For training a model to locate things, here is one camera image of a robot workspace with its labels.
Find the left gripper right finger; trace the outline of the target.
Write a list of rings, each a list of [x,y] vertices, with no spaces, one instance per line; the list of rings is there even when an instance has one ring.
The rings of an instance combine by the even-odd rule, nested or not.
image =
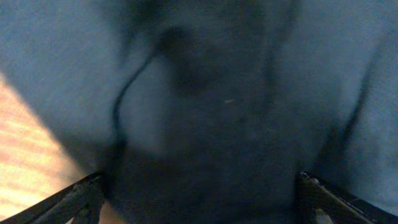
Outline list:
[[[397,224],[397,216],[308,172],[297,177],[295,205],[303,224]]]

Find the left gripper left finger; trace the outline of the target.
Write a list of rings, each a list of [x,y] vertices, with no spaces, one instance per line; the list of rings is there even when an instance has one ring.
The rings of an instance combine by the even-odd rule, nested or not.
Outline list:
[[[98,224],[104,201],[104,178],[91,174],[1,224]]]

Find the navy blue shorts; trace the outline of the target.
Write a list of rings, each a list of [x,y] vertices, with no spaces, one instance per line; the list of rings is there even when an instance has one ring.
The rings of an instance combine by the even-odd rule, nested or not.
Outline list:
[[[128,223],[397,213],[396,1],[2,1],[1,71]]]

